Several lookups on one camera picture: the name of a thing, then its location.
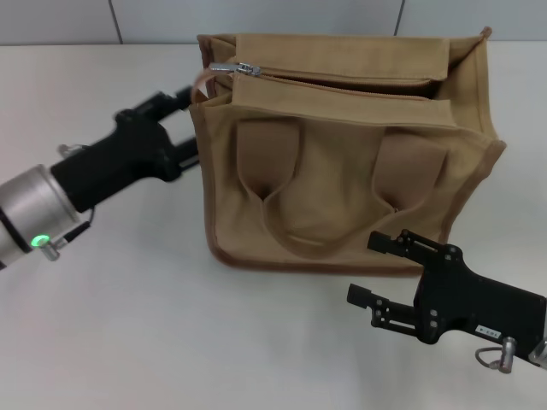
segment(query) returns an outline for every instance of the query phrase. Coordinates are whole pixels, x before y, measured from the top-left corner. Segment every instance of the green led light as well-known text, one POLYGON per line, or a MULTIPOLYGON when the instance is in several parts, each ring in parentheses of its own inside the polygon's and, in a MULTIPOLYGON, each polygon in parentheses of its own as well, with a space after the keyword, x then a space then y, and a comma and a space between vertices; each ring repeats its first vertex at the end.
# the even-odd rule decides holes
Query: green led light
POLYGON ((37 235, 31 241, 31 245, 34 248, 39 248, 40 246, 44 245, 45 243, 48 243, 49 241, 50 241, 49 235, 37 235))

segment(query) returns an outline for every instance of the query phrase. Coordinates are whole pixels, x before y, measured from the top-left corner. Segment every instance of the canvas bag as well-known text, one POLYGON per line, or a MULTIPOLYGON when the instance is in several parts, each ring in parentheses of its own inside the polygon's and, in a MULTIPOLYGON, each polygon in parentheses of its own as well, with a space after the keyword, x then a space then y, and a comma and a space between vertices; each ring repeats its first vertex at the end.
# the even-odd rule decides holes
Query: canvas bag
POLYGON ((419 273, 367 250, 368 236, 447 241, 490 174, 505 148, 489 111, 490 33, 199 36, 206 69, 190 111, 214 255, 238 267, 419 273))

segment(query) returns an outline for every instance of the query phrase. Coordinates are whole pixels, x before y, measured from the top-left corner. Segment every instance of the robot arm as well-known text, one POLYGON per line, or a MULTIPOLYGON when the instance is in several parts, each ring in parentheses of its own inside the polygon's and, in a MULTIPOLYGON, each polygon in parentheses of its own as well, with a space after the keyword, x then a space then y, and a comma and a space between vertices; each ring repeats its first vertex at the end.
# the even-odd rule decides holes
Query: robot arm
POLYGON ((351 285, 348 302, 373 311, 372 326, 436 343, 447 331, 465 331, 501 344, 500 360, 481 364, 511 372, 513 357, 547 368, 545 297, 484 278, 463 261, 460 248, 440 244, 409 231, 396 239, 373 232, 368 248, 408 258, 424 267, 414 306, 391 302, 351 285))
POLYGON ((65 149, 51 169, 40 165, 0 185, 0 269, 36 248, 58 259, 59 249, 91 226, 90 220, 79 224, 78 213, 139 179, 172 182, 197 165, 195 138, 174 146, 158 123, 190 103, 191 87, 174 97, 158 93, 118 113, 106 138, 65 149))

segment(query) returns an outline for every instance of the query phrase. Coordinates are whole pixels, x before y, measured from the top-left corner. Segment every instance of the zipper tab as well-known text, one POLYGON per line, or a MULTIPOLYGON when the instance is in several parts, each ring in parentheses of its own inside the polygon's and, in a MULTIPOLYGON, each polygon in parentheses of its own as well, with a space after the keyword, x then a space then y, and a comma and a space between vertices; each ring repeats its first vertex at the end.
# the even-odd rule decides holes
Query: zipper tab
POLYGON ((209 69, 214 72, 225 72, 225 73, 241 73, 252 76, 258 76, 261 74, 260 67, 251 66, 244 62, 239 62, 237 64, 227 64, 224 62, 212 62, 209 64, 209 69))

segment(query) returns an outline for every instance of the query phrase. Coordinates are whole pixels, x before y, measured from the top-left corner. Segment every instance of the white tabletop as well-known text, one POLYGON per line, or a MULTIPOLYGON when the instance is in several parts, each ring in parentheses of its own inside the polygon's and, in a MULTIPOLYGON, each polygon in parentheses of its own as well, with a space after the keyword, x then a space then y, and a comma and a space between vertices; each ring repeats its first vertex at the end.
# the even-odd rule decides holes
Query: white tabletop
MULTIPOLYGON (((491 111, 509 147, 451 242, 477 273, 547 296, 547 43, 490 44, 491 111)), ((0 181, 89 144, 114 112, 191 82, 193 45, 0 48, 0 181)), ((188 114, 166 122, 174 141, 188 114)), ((247 272, 203 232, 199 168, 141 181, 97 208, 57 263, 0 274, 0 407, 87 409, 545 409, 547 372, 480 366, 485 340, 427 346, 374 329, 350 283, 412 303, 418 278, 247 272)))

